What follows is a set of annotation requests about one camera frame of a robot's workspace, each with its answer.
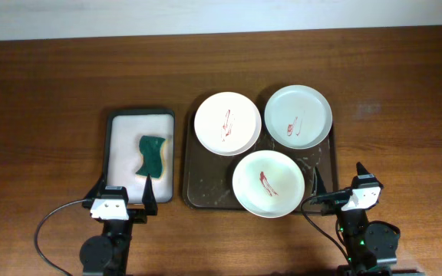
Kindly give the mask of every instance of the wooden table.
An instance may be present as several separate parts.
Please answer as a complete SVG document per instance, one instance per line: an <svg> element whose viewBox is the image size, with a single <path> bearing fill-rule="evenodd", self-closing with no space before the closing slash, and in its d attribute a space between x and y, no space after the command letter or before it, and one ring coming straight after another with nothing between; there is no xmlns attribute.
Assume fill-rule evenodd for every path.
<svg viewBox="0 0 442 276"><path fill-rule="evenodd" d="M289 84L332 106L340 186L362 161L385 186L370 220L401 228L401 267L442 274L442 27L0 42L0 275L57 274L32 236L101 173L105 119L125 107L176 113L175 194L134 227L128 273L271 274L333 269L338 249L301 216L189 209L180 197L186 112L201 94L255 100ZM335 218L315 218L333 233ZM72 207L42 229L44 253L81 273L101 233Z"/></svg>

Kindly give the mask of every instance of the scouring sponge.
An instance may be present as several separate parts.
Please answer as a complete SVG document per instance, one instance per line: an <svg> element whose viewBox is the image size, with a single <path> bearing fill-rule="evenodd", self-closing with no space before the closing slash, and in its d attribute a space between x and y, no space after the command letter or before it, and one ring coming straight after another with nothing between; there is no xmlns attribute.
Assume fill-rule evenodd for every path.
<svg viewBox="0 0 442 276"><path fill-rule="evenodd" d="M155 136L142 136L139 141L139 151L143 154L143 165L136 172L137 175L147 176L149 173L153 178L160 178L163 173L163 160L161 147L165 142L164 138Z"/></svg>

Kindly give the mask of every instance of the plate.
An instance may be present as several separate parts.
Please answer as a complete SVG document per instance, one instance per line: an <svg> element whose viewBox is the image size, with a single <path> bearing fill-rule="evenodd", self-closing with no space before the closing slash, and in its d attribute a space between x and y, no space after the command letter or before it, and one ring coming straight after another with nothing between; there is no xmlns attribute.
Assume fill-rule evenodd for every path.
<svg viewBox="0 0 442 276"><path fill-rule="evenodd" d="M242 159L233 173L233 191L249 212L278 218L298 207L305 193L302 171L291 158L260 150Z"/></svg>
<svg viewBox="0 0 442 276"><path fill-rule="evenodd" d="M332 110L318 91L303 85L291 85L275 92L264 113L272 138L292 149L318 145L332 127Z"/></svg>
<svg viewBox="0 0 442 276"><path fill-rule="evenodd" d="M206 149L222 156L233 156L245 152L257 141L262 118L249 98L234 92L222 92L200 105L194 129Z"/></svg>

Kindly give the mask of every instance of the black cable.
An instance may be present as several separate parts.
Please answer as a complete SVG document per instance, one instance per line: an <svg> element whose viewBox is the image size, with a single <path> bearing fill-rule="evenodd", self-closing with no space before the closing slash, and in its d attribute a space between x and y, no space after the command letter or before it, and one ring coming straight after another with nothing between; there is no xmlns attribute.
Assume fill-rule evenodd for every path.
<svg viewBox="0 0 442 276"><path fill-rule="evenodd" d="M305 203L307 203L310 200L313 200L314 198L318 197L318 195L313 195L310 196L308 198L306 198L305 200L303 200L301 202L301 213L303 214L303 216L305 217L305 219L309 222L310 225L312 225L313 227L315 227L315 229L317 229L322 235L324 235L325 237L327 237L329 240L331 240L331 242L334 243L334 245L337 246L337 248L341 251L341 253L344 255L345 260L347 261L349 268L352 270L352 273L354 275L356 275L356 273L354 272L354 268L351 265L351 261L349 261L349 257L347 256L347 253L345 253L344 249L341 247L341 245L333 238L331 237L329 234L325 233L325 231L321 230L309 217L308 215L306 215L305 210L303 209L303 206L305 205Z"/></svg>
<svg viewBox="0 0 442 276"><path fill-rule="evenodd" d="M337 238L342 243L342 245L344 245L344 240L342 239L342 237L340 235L340 231L338 229L338 220L335 221L335 234L337 235Z"/></svg>
<svg viewBox="0 0 442 276"><path fill-rule="evenodd" d="M62 269L62 268L59 268L59 267L58 267L57 265L55 265L53 262L49 261L49 259L47 259L47 258L45 257L44 253L42 253L42 251L41 251L40 248L38 247L38 233L40 232L40 228L43 226L44 222L45 222L48 218L50 218L51 215L55 214L57 211L62 210L62 209L64 209L64 208L68 207L68 206L71 206L71 205L74 205L74 204L77 204L77 203L81 203L81 202L86 202L86 201L92 201L92 199L80 199L80 200L76 200L76 201L73 201L73 202L66 203L66 204L64 204L64 205L62 205L62 206L60 206L60 207L57 207L54 211L52 211L52 212L50 212L48 215L46 215L46 216L44 217L44 219L42 219L42 220L40 221L40 223L38 223L37 230L35 230L35 234L34 234L34 246L35 246L35 250L37 250L37 253L38 253L38 254L44 259L44 261L45 261L48 265L52 266L53 268L57 269L59 272L61 272L61 273L64 274L64 275L67 275L67 276L72 276L72 274L69 273L69 272L67 272L66 270L64 270L64 269Z"/></svg>

